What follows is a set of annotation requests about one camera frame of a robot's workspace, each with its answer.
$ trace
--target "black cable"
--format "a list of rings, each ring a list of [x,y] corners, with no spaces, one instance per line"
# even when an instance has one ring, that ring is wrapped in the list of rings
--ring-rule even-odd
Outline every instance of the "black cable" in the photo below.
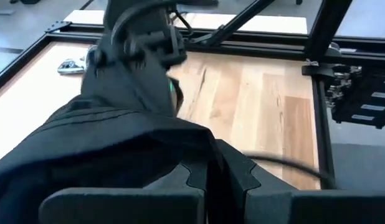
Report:
[[[315,170],[311,167],[305,166],[299,162],[292,161],[289,159],[284,159],[284,158],[278,158],[275,156],[265,155],[265,154],[246,154],[245,156],[247,156],[249,159],[273,162],[273,163],[282,164],[282,165],[285,165],[287,167],[291,167],[291,168],[300,170],[306,174],[310,174],[314,177],[319,178],[321,181],[326,182],[330,189],[337,189],[336,184],[335,184],[335,179],[332,178],[329,174],[318,172],[317,170]]]
[[[183,12],[179,12],[179,13],[180,13],[180,15],[182,16],[182,15],[184,15],[184,14],[187,14],[188,12],[183,11]],[[174,15],[172,18],[170,18],[170,21],[172,22],[172,24],[173,24],[173,22],[174,22],[177,18],[178,18],[178,15]]]
[[[185,20],[185,18],[181,15],[181,13],[178,11],[178,10],[175,10],[174,11],[175,15],[177,18],[180,19],[180,21],[186,26],[187,30],[188,30],[188,35],[186,35],[187,37],[190,37],[194,34],[194,29],[190,26],[190,24]]]

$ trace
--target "gray floor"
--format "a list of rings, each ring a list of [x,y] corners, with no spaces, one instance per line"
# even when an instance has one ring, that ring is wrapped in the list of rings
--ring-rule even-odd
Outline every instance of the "gray floor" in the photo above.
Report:
[[[0,47],[11,49],[25,49],[35,42],[56,20],[62,20],[74,9],[80,9],[88,0],[42,0],[40,3],[25,6],[20,2],[9,4],[9,0],[0,0],[0,9],[13,9],[15,13],[10,16],[0,16]],[[206,13],[237,14],[253,0],[220,0],[216,10],[199,10],[194,7],[181,7],[181,11],[194,11]],[[94,0],[86,9],[105,9],[107,0]],[[268,16],[295,16],[307,19],[310,30],[321,0],[304,0],[301,6],[295,5],[295,0],[276,0],[266,8],[261,15]],[[360,37],[385,37],[385,0],[354,0],[338,35]],[[16,54],[0,52],[0,71],[10,63]],[[344,166],[335,165],[339,172],[341,184],[347,188],[359,188],[363,174],[377,174],[379,169],[385,170],[385,162],[377,166],[374,156],[385,159],[385,128],[377,130],[373,127],[358,124],[336,124],[329,119],[331,141],[334,145],[335,162],[349,161]],[[354,167],[363,168],[362,171],[353,172]],[[375,185],[385,186],[385,175],[373,175]]]

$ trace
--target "wood grain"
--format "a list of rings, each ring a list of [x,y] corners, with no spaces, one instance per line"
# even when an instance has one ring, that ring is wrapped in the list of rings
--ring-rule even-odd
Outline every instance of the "wood grain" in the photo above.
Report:
[[[314,166],[313,141],[310,118],[310,101],[308,99],[285,97],[285,123],[283,155],[299,160],[309,167]],[[292,185],[301,189],[315,189],[316,181],[296,170],[284,169],[282,177]]]
[[[81,77],[60,76],[57,67],[87,47],[51,43],[0,90],[0,158],[79,93]],[[311,82],[300,75],[301,66],[189,52],[186,62],[169,72],[184,92],[178,116],[207,126],[242,152],[266,152],[316,166]],[[318,188],[300,173],[260,165],[299,189]]]

